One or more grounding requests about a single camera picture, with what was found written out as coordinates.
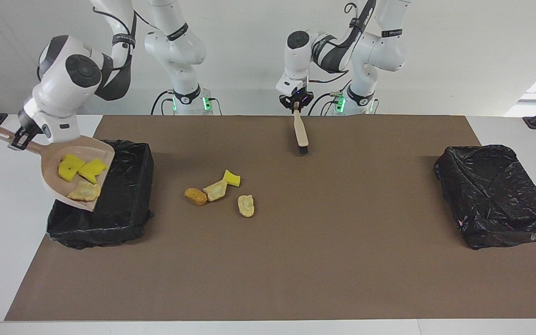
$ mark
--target yellow sponge piece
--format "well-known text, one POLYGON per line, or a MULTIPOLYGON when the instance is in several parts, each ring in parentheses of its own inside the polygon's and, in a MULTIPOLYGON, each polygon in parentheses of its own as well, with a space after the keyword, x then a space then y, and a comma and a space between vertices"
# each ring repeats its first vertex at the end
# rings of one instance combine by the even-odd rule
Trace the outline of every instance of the yellow sponge piece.
POLYGON ((239 187, 241 183, 241 176, 236 176, 235 174, 232 174, 229 170, 225 170, 225 176, 223 177, 223 180, 226 181, 229 185, 239 187))
POLYGON ((70 182, 76 175, 76 172, 78 172, 85 163, 85 161, 79 159, 75 155, 66 154, 61 160, 61 163, 59 163, 57 173, 63 180, 70 182))
POLYGON ((96 184, 96 176, 101 174, 102 170, 108 169, 109 167, 105 165, 100 159, 95 158, 89 163, 85 164, 78 170, 78 174, 86 178, 92 184, 96 184))

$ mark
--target beige dustpan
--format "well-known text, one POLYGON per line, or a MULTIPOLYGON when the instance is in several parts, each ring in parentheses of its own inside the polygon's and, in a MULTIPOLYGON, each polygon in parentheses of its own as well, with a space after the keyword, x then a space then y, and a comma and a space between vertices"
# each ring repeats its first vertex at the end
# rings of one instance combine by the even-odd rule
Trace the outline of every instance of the beige dustpan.
MULTIPOLYGON (((12 139, 13 133, 0 126, 0 140, 9 143, 12 139)), ((63 156, 66 154, 74 154, 85 162, 98 158, 105 163, 105 165, 111 166, 111 162, 115 156, 115 150, 113 150, 112 146, 91 137, 80 136, 80 138, 70 142, 51 143, 47 146, 30 142, 26 149, 32 153, 40 155, 40 171, 42 173, 43 181, 45 182, 45 187, 53 193, 55 199, 76 208, 89 210, 90 212, 94 210, 96 200, 82 202, 68 199, 66 197, 68 193, 76 188, 78 182, 83 181, 84 179, 76 174, 71 182, 67 182, 57 173, 58 166, 63 159, 63 156)), ((96 177, 96 181, 100 187, 103 186, 102 184, 107 177, 107 172, 108 170, 104 170, 96 177)))

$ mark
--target brush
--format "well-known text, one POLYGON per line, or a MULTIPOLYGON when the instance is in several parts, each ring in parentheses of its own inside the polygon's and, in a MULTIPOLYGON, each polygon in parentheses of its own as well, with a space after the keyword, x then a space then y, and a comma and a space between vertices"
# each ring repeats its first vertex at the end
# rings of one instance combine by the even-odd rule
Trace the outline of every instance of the brush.
POLYGON ((296 102, 293 110, 293 117, 295 118, 293 125, 295 127, 299 154, 305 155, 308 153, 307 147, 309 146, 309 141, 307 140, 307 132, 305 130, 305 125, 303 124, 302 113, 298 109, 298 106, 298 102, 296 102))

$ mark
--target black plastic bag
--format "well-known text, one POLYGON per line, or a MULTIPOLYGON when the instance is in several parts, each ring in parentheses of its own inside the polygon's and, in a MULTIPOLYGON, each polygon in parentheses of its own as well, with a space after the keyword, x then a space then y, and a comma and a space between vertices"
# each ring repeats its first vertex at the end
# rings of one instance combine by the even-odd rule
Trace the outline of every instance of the black plastic bag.
POLYGON ((47 233, 70 248, 112 246, 140 238, 153 216, 148 209, 154 161, 147 143, 105 143, 115 149, 107 178, 93 212, 55 200, 47 233))
POLYGON ((512 149, 448 147, 434 171, 468 246, 536 241, 536 186, 512 149))

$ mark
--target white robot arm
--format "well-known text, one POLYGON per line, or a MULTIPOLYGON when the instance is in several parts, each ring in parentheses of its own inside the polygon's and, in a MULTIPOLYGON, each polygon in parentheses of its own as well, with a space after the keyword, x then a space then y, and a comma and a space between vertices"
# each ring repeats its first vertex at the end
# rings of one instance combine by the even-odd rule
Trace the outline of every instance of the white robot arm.
MULTIPOLYGON (((147 1, 155 24, 162 30, 147 35, 147 51, 168 70, 180 108, 204 110, 191 64, 204 61, 206 47, 188 30, 177 0, 147 1)), ((75 140, 80 136, 76 111, 92 95, 116 100, 127 93, 136 45, 132 0, 90 2, 94 5, 92 10, 104 15, 113 31, 111 56, 72 36, 52 38, 39 57, 37 74, 41 81, 18 114, 21 127, 10 148, 26 149, 37 134, 45 134, 49 142, 75 140)))
POLYGON ((135 47, 136 16, 131 0, 91 0, 95 13, 105 15, 113 30, 111 56, 93 50, 68 35, 55 36, 39 57, 40 83, 18 113, 21 127, 10 148, 26 149, 37 134, 49 142, 66 142, 80 136, 76 111, 92 95, 116 100, 130 83, 135 47))
POLYGON ((206 103, 192 65, 204 61, 206 46, 185 22, 179 0, 147 1, 153 23, 160 31, 147 34, 144 39, 146 51, 168 72, 177 112, 202 114, 206 103))
POLYGON ((358 15, 351 20, 342 42, 324 32, 307 30, 290 34, 285 45, 285 71, 276 85, 281 104, 291 108, 299 101, 307 106, 313 94, 307 92, 309 65, 315 64, 330 74, 342 73, 353 63, 353 80, 344 92, 344 111, 338 114, 365 113, 378 81, 376 68, 396 71, 404 64, 405 52, 400 35, 412 0, 363 0, 358 15), (366 33, 372 15, 382 29, 381 36, 366 33))

